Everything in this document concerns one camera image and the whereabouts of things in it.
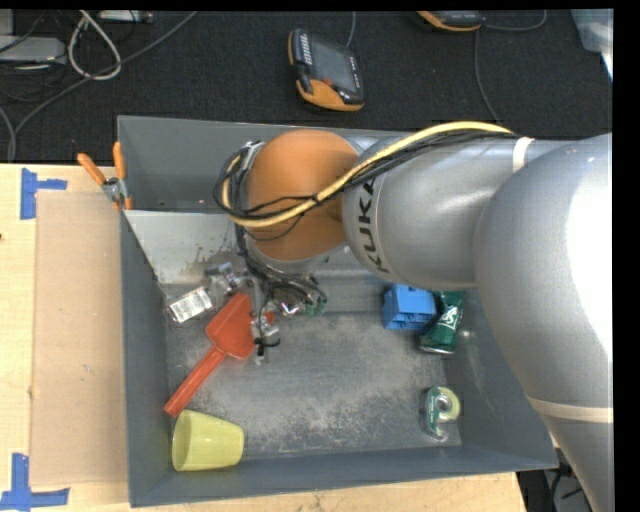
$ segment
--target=blue tape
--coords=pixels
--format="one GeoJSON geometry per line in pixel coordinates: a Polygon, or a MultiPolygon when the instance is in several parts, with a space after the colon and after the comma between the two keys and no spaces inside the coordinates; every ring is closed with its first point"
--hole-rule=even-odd
{"type": "Polygon", "coordinates": [[[14,453],[11,457],[11,490],[3,491],[0,510],[30,512],[32,507],[56,507],[66,505],[69,488],[50,492],[31,492],[29,487],[29,457],[14,453]]]}
{"type": "Polygon", "coordinates": [[[20,219],[33,219],[36,216],[36,192],[42,189],[66,190],[65,180],[48,179],[38,181],[38,175],[26,167],[22,168],[22,187],[20,193],[20,219]]]}

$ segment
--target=orange and black device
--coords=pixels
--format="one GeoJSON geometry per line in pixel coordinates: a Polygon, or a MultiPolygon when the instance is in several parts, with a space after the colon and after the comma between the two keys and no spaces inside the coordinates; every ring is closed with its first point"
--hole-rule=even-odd
{"type": "Polygon", "coordinates": [[[289,34],[289,63],[296,70],[296,87],[305,101],[342,112],[364,105],[359,65],[348,47],[297,28],[289,34]]]}

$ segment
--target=electronic device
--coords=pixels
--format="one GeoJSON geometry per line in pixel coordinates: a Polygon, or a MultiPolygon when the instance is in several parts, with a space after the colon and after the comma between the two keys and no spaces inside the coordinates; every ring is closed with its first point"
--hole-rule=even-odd
{"type": "Polygon", "coordinates": [[[308,30],[289,34],[289,63],[305,101],[329,110],[354,112],[364,105],[364,89],[354,53],[308,30]]]}
{"type": "Polygon", "coordinates": [[[436,30],[470,32],[482,26],[480,11],[416,11],[436,30]]]}

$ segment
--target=cable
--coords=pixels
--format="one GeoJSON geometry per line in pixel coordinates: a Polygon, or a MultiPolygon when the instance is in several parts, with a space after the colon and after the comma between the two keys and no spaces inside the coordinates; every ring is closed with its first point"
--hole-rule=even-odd
{"type": "MultiPolygon", "coordinates": [[[[499,25],[484,24],[483,28],[501,31],[501,32],[528,32],[530,30],[536,30],[540,28],[542,25],[545,24],[546,21],[547,21],[547,10],[543,9],[542,19],[538,23],[534,25],[530,25],[528,27],[503,27],[499,25]]],[[[480,94],[482,95],[482,100],[484,101],[485,106],[493,116],[493,120],[496,123],[501,124],[500,121],[498,120],[498,114],[496,114],[496,111],[491,106],[491,102],[489,101],[489,98],[487,97],[484,91],[484,87],[482,86],[482,81],[480,80],[480,70],[479,70],[480,66],[478,64],[479,46],[480,46],[480,30],[476,30],[476,37],[474,39],[474,50],[473,50],[473,69],[476,76],[476,83],[478,84],[478,89],[480,90],[480,94]]]]}
{"type": "Polygon", "coordinates": [[[11,146],[15,147],[16,137],[17,137],[16,131],[13,128],[13,125],[11,124],[11,119],[9,119],[9,116],[1,106],[0,106],[0,117],[2,117],[5,124],[7,125],[7,129],[9,130],[9,147],[11,146]]]}
{"type": "Polygon", "coordinates": [[[323,201],[334,197],[336,194],[340,193],[345,185],[347,185],[351,180],[359,177],[361,173],[364,172],[368,167],[382,160],[383,158],[389,157],[392,154],[402,151],[411,144],[424,140],[428,137],[461,130],[479,130],[490,133],[511,134],[509,130],[501,126],[475,121],[460,121],[432,126],[415,134],[409,135],[408,137],[400,139],[399,141],[396,141],[395,143],[382,149],[378,153],[369,157],[364,162],[356,165],[354,168],[338,178],[332,184],[315,194],[313,198],[302,201],[297,205],[285,208],[281,211],[271,212],[269,214],[255,215],[253,217],[243,216],[239,214],[241,212],[238,212],[237,209],[234,209],[230,201],[229,188],[231,184],[231,178],[233,176],[234,166],[237,165],[240,161],[240,157],[236,156],[233,160],[234,163],[232,163],[232,165],[227,167],[220,174],[214,187],[214,199],[216,200],[218,205],[225,212],[227,212],[231,216],[231,219],[238,225],[247,228],[272,226],[274,224],[278,224],[280,222],[284,222],[293,217],[301,215],[306,211],[318,206],[323,201]]]}
{"type": "Polygon", "coordinates": [[[489,101],[489,98],[487,97],[486,93],[484,92],[484,87],[482,86],[482,81],[480,80],[480,66],[478,64],[478,47],[480,46],[480,31],[476,30],[476,37],[474,39],[475,44],[474,44],[474,49],[473,49],[473,70],[475,72],[476,75],[476,83],[478,84],[478,89],[480,90],[480,94],[482,95],[482,100],[484,101],[484,104],[486,105],[487,109],[489,110],[489,112],[491,113],[491,116],[493,117],[493,121],[495,121],[496,123],[500,124],[500,121],[498,121],[498,114],[496,114],[496,111],[493,110],[493,107],[491,106],[491,102],[489,101]]]}
{"type": "Polygon", "coordinates": [[[83,18],[80,20],[80,22],[74,29],[73,33],[71,34],[71,39],[69,40],[69,44],[67,46],[69,63],[71,64],[73,69],[75,69],[81,76],[85,78],[90,78],[91,80],[111,80],[112,78],[115,78],[116,76],[118,76],[118,74],[120,73],[120,70],[122,69],[122,66],[121,66],[122,58],[120,57],[120,52],[118,51],[118,48],[116,48],[116,45],[113,43],[111,38],[106,34],[106,32],[98,24],[98,22],[96,22],[96,20],[94,20],[87,11],[82,9],[79,9],[79,10],[82,13],[83,18]],[[89,25],[91,25],[96,30],[96,32],[100,35],[100,37],[102,37],[104,42],[107,43],[107,46],[109,46],[109,48],[113,52],[113,56],[116,61],[116,66],[113,71],[111,71],[106,75],[102,75],[100,73],[98,73],[97,75],[92,75],[91,73],[88,73],[78,65],[73,55],[74,49],[76,47],[76,43],[78,42],[78,36],[83,30],[87,30],[89,25]]]}
{"type": "Polygon", "coordinates": [[[347,44],[345,45],[347,48],[351,44],[351,40],[353,39],[353,33],[356,31],[356,11],[353,11],[351,15],[351,33],[349,34],[349,39],[347,39],[347,44]]]}
{"type": "MultiPolygon", "coordinates": [[[[187,24],[187,22],[189,20],[191,20],[191,18],[193,18],[196,14],[198,14],[199,11],[192,11],[190,14],[188,14],[182,21],[180,21],[178,24],[176,24],[176,26],[174,26],[171,30],[169,30],[167,33],[165,33],[164,35],[162,35],[161,37],[159,37],[158,39],[156,39],[155,41],[153,41],[152,43],[150,43],[149,45],[145,46],[144,48],[142,48],[141,50],[138,50],[137,52],[132,53],[131,55],[129,55],[128,57],[126,57],[125,59],[122,59],[122,61],[119,64],[112,64],[111,66],[107,66],[104,69],[101,69],[98,74],[101,75],[102,73],[106,73],[108,71],[110,71],[111,69],[113,69],[114,67],[120,65],[122,66],[123,64],[126,64],[127,62],[131,62],[132,60],[138,58],[140,55],[143,55],[144,53],[150,51],[151,49],[155,48],[156,46],[158,46],[159,44],[163,43],[164,41],[166,41],[169,37],[171,37],[173,34],[175,34],[178,30],[180,30],[184,25],[187,24]]],[[[83,78],[80,81],[68,86],[66,89],[63,89],[62,91],[60,91],[58,94],[56,94],[55,96],[53,96],[52,98],[49,98],[48,100],[46,100],[45,102],[41,103],[40,105],[38,105],[35,109],[33,109],[21,122],[20,124],[18,124],[18,126],[15,128],[14,130],[14,135],[11,138],[11,142],[9,144],[8,147],[8,161],[9,162],[13,162],[15,160],[16,157],[16,152],[17,152],[17,142],[16,142],[16,138],[18,136],[18,134],[20,133],[20,131],[25,127],[25,125],[31,120],[33,119],[33,117],[38,114],[40,111],[42,111],[43,109],[45,109],[46,107],[48,107],[49,105],[51,105],[52,103],[54,103],[55,101],[59,100],[60,98],[62,98],[63,96],[67,95],[68,93],[75,91],[78,87],[80,87],[83,84],[86,84],[88,82],[92,82],[93,80],[91,80],[90,78],[83,78]]],[[[7,118],[5,120],[5,122],[10,124],[9,119],[7,118]]]]}
{"type": "Polygon", "coordinates": [[[528,27],[503,27],[500,25],[489,25],[489,24],[484,24],[483,27],[491,30],[501,30],[503,32],[528,32],[529,30],[535,30],[537,28],[540,28],[542,25],[545,24],[546,21],[547,21],[547,10],[543,9],[542,19],[538,23],[534,25],[530,25],[528,27]]]}

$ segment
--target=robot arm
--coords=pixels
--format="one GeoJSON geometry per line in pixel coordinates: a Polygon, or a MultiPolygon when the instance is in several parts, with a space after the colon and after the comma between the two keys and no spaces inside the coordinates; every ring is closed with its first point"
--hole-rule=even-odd
{"type": "Polygon", "coordinates": [[[267,299],[323,307],[312,273],[345,245],[389,282],[477,288],[514,375],[606,511],[611,152],[610,134],[538,141],[474,122],[380,140],[300,129],[241,150],[216,197],[267,299]]]}

